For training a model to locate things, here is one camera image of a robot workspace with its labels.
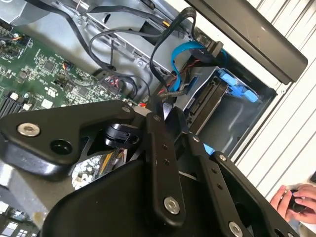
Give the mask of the person's right hand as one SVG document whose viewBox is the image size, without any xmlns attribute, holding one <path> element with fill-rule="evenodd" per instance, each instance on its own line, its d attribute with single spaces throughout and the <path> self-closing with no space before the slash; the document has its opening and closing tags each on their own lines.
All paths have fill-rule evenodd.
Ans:
<svg viewBox="0 0 316 237">
<path fill-rule="evenodd" d="M 303 184 L 292 194 L 295 202 L 305 207 L 316 208 L 316 187 L 311 184 Z"/>
</svg>

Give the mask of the person's left hand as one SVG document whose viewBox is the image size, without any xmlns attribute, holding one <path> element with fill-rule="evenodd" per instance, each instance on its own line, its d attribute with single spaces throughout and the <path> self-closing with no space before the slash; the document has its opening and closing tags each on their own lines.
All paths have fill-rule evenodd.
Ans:
<svg viewBox="0 0 316 237">
<path fill-rule="evenodd" d="M 305 209 L 300 213 L 297 213 L 288 208 L 291 198 L 294 198 L 295 201 L 295 197 L 292 194 L 293 193 L 291 191 L 286 190 L 286 186 L 281 186 L 279 190 L 275 193 L 275 195 L 272 197 L 270 201 L 271 206 L 280 214 L 280 216 L 286 222 L 289 222 L 290 220 L 296 220 L 302 223 L 315 225 L 316 209 L 311 209 L 304 206 Z"/>
</svg>

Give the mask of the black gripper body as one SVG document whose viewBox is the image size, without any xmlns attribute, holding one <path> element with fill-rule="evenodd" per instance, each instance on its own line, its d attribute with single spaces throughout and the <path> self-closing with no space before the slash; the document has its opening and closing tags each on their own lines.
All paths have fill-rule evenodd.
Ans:
<svg viewBox="0 0 316 237">
<path fill-rule="evenodd" d="M 217 216 L 203 202 L 201 183 L 180 176 L 186 220 L 180 228 L 151 217 L 141 161 L 119 168 L 61 199 L 49 212 L 43 237 L 220 237 Z"/>
</svg>

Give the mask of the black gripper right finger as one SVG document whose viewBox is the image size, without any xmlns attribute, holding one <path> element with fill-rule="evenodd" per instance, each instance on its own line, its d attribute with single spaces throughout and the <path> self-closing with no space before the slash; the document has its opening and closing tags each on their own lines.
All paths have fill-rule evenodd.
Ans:
<svg viewBox="0 0 316 237">
<path fill-rule="evenodd" d="M 222 152 L 209 155 L 191 133 L 183 111 L 174 107 L 167 131 L 182 145 L 180 159 L 201 184 L 203 217 L 210 237 L 295 237 L 297 234 Z"/>
</svg>

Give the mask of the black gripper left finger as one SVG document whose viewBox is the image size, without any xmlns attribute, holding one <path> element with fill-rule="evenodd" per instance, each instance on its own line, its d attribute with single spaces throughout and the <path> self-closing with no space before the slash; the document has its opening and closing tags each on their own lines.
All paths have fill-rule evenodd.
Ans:
<svg viewBox="0 0 316 237">
<path fill-rule="evenodd" d="M 35 201 L 23 202 L 29 213 L 40 206 L 49 214 L 71 194 L 75 166 L 88 158 L 129 150 L 147 163 L 147 209 L 155 223 L 183 225 L 184 199 L 174 143 L 166 131 L 158 96 L 145 107 L 112 100 L 14 113 L 0 120 L 0 158 L 17 169 L 14 186 L 32 190 Z"/>
</svg>

